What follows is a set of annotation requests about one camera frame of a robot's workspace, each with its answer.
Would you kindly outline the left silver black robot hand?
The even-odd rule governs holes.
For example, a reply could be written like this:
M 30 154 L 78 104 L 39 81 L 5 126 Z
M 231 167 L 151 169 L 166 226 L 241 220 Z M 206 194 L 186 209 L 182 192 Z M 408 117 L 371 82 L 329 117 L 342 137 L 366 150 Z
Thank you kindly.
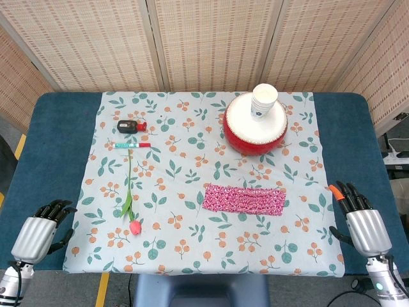
M 28 217 L 15 241 L 11 254 L 15 261 L 25 264 L 38 264 L 47 255 L 65 247 L 71 239 L 74 229 L 66 231 L 65 236 L 54 242 L 54 236 L 69 214 L 77 211 L 69 200 L 54 200 L 40 207 Z

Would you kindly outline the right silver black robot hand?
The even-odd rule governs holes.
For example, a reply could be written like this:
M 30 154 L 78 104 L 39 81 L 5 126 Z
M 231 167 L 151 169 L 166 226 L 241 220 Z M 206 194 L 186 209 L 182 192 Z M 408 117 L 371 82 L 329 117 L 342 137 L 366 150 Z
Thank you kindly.
M 329 189 L 344 214 L 350 233 L 343 235 L 336 227 L 331 226 L 332 235 L 338 241 L 353 246 L 366 258 L 386 255 L 392 249 L 392 243 L 380 213 L 369 200 L 351 183 L 337 181 Z

